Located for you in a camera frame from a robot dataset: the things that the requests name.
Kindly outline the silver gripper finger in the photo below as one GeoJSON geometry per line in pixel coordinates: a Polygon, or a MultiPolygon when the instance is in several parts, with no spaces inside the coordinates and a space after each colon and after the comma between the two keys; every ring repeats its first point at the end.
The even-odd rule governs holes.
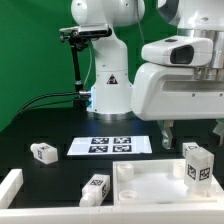
{"type": "Polygon", "coordinates": [[[219,136],[219,144],[224,144],[224,119],[219,119],[213,132],[219,136]]]}
{"type": "Polygon", "coordinates": [[[171,131],[173,125],[174,125],[173,120],[158,121],[158,126],[162,134],[162,146],[167,150],[172,149],[174,144],[174,137],[171,131]]]}

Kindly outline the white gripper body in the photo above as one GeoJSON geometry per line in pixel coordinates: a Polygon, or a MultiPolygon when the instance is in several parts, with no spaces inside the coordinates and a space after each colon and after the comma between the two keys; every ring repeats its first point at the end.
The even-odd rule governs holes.
{"type": "Polygon", "coordinates": [[[142,120],[224,118],[224,83],[195,80],[193,68],[143,64],[131,99],[142,120]]]}

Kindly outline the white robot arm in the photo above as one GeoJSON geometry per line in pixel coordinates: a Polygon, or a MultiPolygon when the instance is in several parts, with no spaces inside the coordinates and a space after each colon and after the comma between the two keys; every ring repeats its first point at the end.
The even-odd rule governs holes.
{"type": "Polygon", "coordinates": [[[127,47],[115,35],[93,42],[96,82],[89,112],[134,113],[158,120],[224,118],[224,0],[157,0],[157,10],[177,34],[143,46],[145,63],[133,83],[127,47]]]}

